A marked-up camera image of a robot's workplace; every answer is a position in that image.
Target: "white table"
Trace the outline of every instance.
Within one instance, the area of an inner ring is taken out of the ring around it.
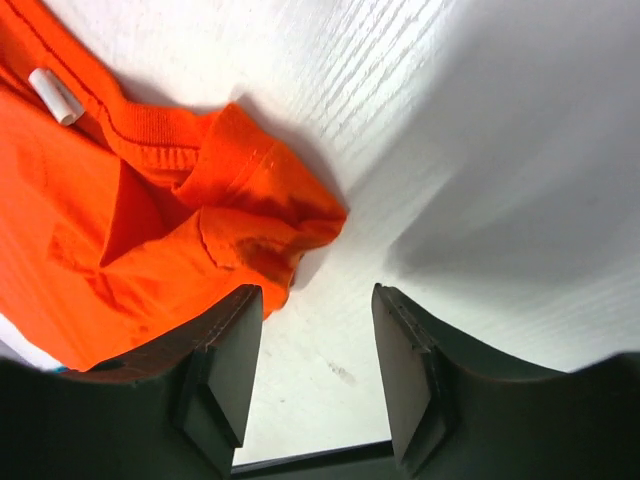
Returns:
[[[375,282],[550,367],[640,348],[640,4],[47,3],[133,98],[240,99],[351,209],[264,326],[236,463],[389,437]]]

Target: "garment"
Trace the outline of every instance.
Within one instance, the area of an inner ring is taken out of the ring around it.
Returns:
[[[241,284],[281,308],[345,210],[234,104],[135,104],[35,0],[0,0],[0,311],[80,370],[206,311]],[[58,125],[26,79],[84,106]]]

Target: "orange shirt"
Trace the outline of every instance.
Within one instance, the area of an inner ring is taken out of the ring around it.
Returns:
[[[198,116],[125,99],[35,0],[0,0],[0,311],[86,370],[238,285],[282,307],[302,254],[344,209],[231,104]],[[58,125],[27,83],[55,73],[86,109]]]

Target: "clothing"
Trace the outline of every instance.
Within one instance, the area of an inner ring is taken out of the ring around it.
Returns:
[[[0,311],[80,370],[206,311],[241,284],[265,317],[345,210],[234,104],[135,104],[35,0],[0,0]],[[85,114],[58,125],[46,68]]]

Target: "small white tube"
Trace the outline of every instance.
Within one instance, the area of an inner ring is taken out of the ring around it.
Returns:
[[[67,103],[49,75],[50,72],[47,70],[36,68],[29,75],[29,83],[45,103],[53,118],[59,124],[69,126],[78,119],[79,115]]]

